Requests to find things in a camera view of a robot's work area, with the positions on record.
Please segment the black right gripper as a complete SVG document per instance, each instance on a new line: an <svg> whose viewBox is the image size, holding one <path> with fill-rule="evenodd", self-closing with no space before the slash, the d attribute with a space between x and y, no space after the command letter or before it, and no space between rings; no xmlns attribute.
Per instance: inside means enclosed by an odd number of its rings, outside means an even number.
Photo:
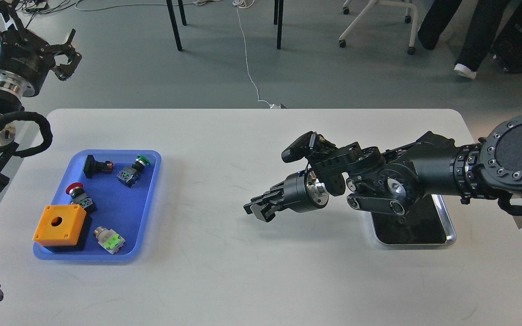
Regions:
<svg viewBox="0 0 522 326"><path fill-rule="evenodd" d="M260 221L269 223L277 212L292 209L310 212L326 207L329 193L314 171L300 171L289 175L285 181L274 184L263 194L250 199L244 205L246 213L252 213Z"/></svg>

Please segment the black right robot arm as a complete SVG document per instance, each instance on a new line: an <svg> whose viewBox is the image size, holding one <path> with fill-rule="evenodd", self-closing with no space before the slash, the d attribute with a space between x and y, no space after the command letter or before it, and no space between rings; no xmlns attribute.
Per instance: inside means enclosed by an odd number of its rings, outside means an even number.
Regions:
<svg viewBox="0 0 522 326"><path fill-rule="evenodd" d="M309 131L281 154L291 163L305 158L306 168L289 175L244 205L245 212L270 222L277 212L310 212L326 206L329 196L350 190L356 210L404 217L428 195L497 200L499 208L522 216L522 115L499 124L478 143L456 147L429 131L415 142L381 152L355 142L336 147Z"/></svg>

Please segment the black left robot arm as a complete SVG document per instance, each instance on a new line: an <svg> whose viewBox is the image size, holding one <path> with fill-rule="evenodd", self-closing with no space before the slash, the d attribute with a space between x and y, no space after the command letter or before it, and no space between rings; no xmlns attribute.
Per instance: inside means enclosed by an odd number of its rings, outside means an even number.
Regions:
<svg viewBox="0 0 522 326"><path fill-rule="evenodd" d="M75 30L61 44L50 44L23 25L17 15L18 0L0 0L0 194L9 177L2 170L15 156L37 155L52 144L50 123L41 114L25 111L23 97L37 96L49 72L58 80L68 80L81 61L73 44ZM38 125L42 143L19 150L15 141L15 121Z"/></svg>

